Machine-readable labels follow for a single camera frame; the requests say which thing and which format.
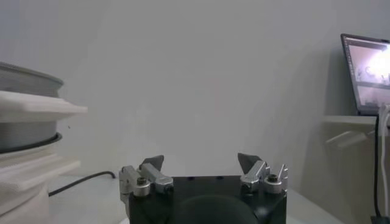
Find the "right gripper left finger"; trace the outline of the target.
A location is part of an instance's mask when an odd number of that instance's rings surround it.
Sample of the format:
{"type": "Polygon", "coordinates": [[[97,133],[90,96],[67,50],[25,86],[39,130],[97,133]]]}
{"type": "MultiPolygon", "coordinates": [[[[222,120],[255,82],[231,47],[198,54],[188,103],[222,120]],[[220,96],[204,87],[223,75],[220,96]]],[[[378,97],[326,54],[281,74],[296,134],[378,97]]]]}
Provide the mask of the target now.
{"type": "Polygon", "coordinates": [[[152,186],[160,194],[173,190],[173,177],[161,173],[163,155],[146,158],[138,166],[124,166],[119,171],[119,196],[126,201],[132,194],[135,197],[147,197],[152,186]]]}

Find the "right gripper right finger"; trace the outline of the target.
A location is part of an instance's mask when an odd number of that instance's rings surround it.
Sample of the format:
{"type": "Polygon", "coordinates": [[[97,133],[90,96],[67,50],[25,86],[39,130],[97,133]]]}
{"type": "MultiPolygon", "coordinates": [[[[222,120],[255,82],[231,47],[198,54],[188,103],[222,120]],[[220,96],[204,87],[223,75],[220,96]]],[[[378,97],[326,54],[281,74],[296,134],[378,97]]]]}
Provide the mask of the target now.
{"type": "Polygon", "coordinates": [[[271,167],[257,155],[238,153],[238,161],[243,170],[240,177],[242,187],[250,193],[258,192],[262,187],[268,194],[287,192],[288,167],[283,164],[277,173],[271,173],[271,167]]]}

